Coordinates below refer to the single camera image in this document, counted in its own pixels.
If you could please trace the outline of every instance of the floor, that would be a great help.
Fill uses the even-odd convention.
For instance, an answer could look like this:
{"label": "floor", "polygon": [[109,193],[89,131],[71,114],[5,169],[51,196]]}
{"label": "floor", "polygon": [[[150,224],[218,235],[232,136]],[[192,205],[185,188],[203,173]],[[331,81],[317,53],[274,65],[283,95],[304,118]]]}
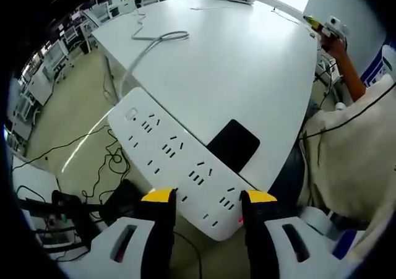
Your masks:
{"label": "floor", "polygon": [[[26,157],[40,156],[51,147],[65,145],[78,136],[95,132],[107,124],[106,115],[112,108],[111,96],[103,93],[109,90],[109,80],[105,78],[103,59],[99,51],[90,54],[76,53],[75,68],[54,88],[54,93],[38,118],[32,132]],[[116,83],[122,76],[122,69],[111,65]],[[319,104],[325,88],[316,82],[312,97]],[[330,100],[324,108],[334,107]],[[92,195],[93,185],[99,180],[98,170],[103,164],[105,147],[114,142],[107,133],[108,127],[80,139],[70,146],[52,151],[36,162],[43,169],[53,173],[59,180],[63,192],[75,194],[82,199],[82,191]],[[119,144],[111,146],[114,152]],[[148,192],[150,184],[131,163],[126,178],[135,183],[143,192]],[[114,169],[122,171],[125,162],[114,164]],[[114,189],[120,182],[120,175],[110,171],[107,165],[100,171],[100,182],[94,196],[88,202],[97,204],[101,192]],[[105,201],[109,194],[103,195]],[[193,227],[183,217],[178,216],[175,231],[189,238],[202,256],[205,278],[249,278],[249,261],[244,245],[244,230],[240,229],[232,238],[217,243]],[[173,278],[196,278],[198,268],[193,248],[179,237],[171,259]]]}

